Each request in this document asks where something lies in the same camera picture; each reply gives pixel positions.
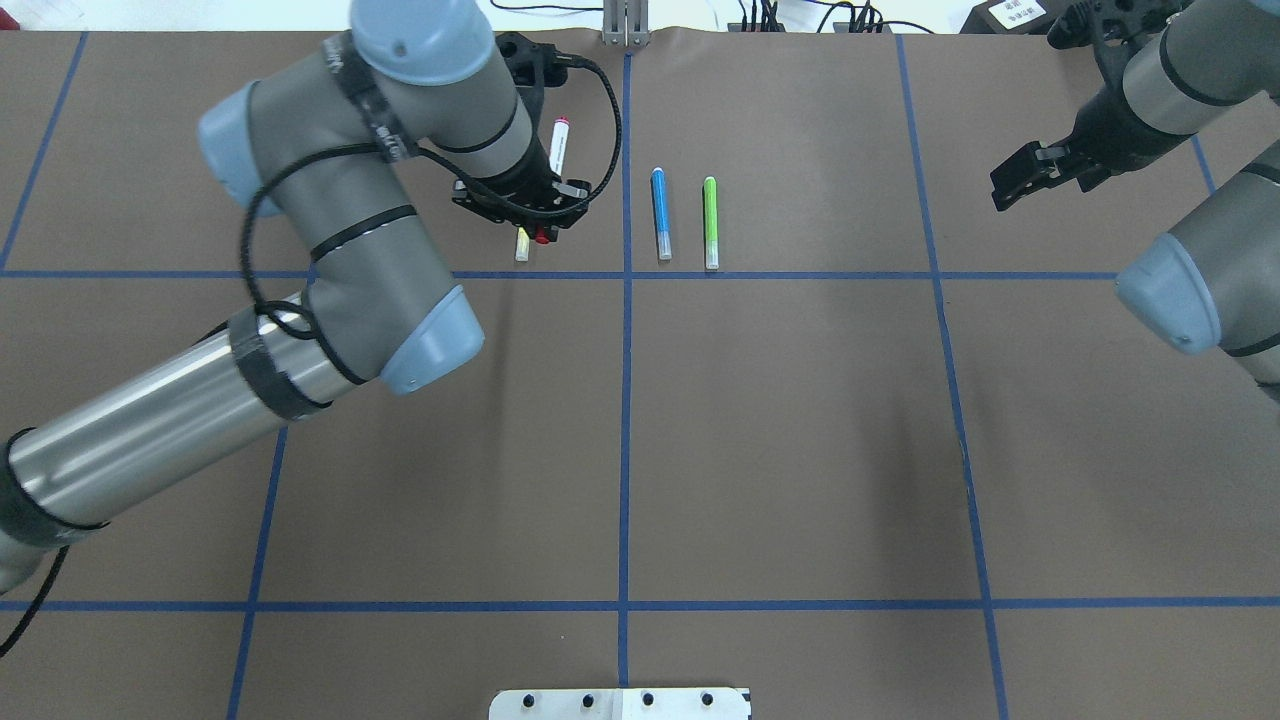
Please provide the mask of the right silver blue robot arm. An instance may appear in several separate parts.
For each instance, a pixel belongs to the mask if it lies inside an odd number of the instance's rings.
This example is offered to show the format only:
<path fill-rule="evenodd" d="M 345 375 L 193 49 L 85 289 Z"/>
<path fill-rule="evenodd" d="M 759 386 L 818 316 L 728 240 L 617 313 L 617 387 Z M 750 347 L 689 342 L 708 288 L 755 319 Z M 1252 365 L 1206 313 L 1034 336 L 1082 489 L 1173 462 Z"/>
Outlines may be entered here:
<path fill-rule="evenodd" d="M 1047 31 L 1052 47 L 1088 47 L 1102 85 L 1070 132 L 1030 141 L 989 173 L 997 211 L 1042 190 L 1152 167 L 1230 110 L 1277 101 L 1275 1 L 1074 1 Z M 1185 355 L 1217 350 L 1271 401 L 1279 386 L 1279 146 L 1207 193 L 1114 281 L 1123 306 Z"/>

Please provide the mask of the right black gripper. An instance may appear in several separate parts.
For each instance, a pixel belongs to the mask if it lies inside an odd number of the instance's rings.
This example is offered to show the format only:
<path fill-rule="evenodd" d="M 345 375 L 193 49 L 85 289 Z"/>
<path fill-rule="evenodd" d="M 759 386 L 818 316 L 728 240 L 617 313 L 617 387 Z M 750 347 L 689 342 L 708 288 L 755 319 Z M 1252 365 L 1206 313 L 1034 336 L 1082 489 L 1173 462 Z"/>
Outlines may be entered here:
<path fill-rule="evenodd" d="M 1052 23 L 1050 46 L 1091 47 L 1103 86 L 1078 111 L 1066 138 L 1051 146 L 1030 141 L 989 173 L 996 211 L 1069 181 L 1089 192 L 1115 176 L 1148 167 L 1187 141 L 1184 135 L 1142 120 L 1123 91 L 1128 64 L 1185 6 L 1184 1 L 1074 1 Z"/>

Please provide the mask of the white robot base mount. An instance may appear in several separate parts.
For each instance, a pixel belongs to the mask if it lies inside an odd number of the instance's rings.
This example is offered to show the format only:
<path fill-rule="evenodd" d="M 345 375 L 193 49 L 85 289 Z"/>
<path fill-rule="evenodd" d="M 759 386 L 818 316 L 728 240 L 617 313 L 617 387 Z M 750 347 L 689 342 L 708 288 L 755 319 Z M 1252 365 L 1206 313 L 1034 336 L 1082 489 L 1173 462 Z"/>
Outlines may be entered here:
<path fill-rule="evenodd" d="M 751 719 L 750 692 L 732 687 L 508 689 L 489 719 Z"/>

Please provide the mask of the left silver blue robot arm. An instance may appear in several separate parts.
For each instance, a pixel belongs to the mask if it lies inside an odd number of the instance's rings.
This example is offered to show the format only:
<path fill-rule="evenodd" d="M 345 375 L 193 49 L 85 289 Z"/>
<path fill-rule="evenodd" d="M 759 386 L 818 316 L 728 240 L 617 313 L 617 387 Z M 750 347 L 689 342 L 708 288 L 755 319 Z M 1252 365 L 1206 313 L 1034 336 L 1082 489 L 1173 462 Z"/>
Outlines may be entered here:
<path fill-rule="evenodd" d="M 591 186 L 553 172 L 502 40 L 472 1 L 353 1 L 319 49 L 211 108 L 198 143 L 243 210 L 250 304 L 183 352 L 3 446 L 3 589 L 115 516 L 342 395 L 407 395 L 485 336 L 398 179 L 549 234 Z"/>

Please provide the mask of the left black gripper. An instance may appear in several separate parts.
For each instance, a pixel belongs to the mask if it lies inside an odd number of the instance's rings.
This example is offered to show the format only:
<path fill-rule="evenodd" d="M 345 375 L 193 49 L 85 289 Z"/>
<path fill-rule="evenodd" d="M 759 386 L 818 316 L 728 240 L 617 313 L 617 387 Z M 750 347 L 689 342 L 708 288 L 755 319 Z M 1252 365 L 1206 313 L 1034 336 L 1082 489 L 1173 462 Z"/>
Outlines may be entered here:
<path fill-rule="evenodd" d="M 460 177 L 454 181 L 451 201 L 493 223 L 556 233 L 585 214 L 571 208 L 582 201 L 593 187 L 586 181 L 566 179 L 550 168 L 540 124 L 548 88 L 566 85 L 570 69 L 581 68 L 584 58 L 517 32 L 499 33 L 495 45 L 520 100 L 520 110 L 504 132 L 525 119 L 527 142 L 521 158 L 502 173 L 494 170 L 480 176 L 470 172 L 481 187 L 492 191 L 490 196 Z"/>

